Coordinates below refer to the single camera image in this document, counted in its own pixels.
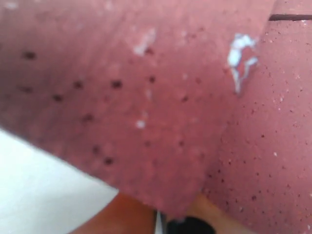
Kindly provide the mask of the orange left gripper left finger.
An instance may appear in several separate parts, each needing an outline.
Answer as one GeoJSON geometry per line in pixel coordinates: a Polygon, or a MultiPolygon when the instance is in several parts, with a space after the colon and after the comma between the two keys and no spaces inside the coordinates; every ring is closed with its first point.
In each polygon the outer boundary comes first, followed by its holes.
{"type": "Polygon", "coordinates": [[[156,214],[149,206],[118,193],[109,204],[77,228],[78,234],[153,234],[156,214]]]}

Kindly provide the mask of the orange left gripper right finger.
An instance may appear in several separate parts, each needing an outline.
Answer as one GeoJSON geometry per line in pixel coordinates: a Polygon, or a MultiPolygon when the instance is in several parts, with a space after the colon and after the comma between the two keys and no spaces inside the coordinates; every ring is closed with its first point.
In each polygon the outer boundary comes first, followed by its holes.
{"type": "Polygon", "coordinates": [[[246,228],[227,216],[205,195],[197,195],[190,205],[187,216],[199,218],[210,224],[217,234],[245,234],[246,228]]]}

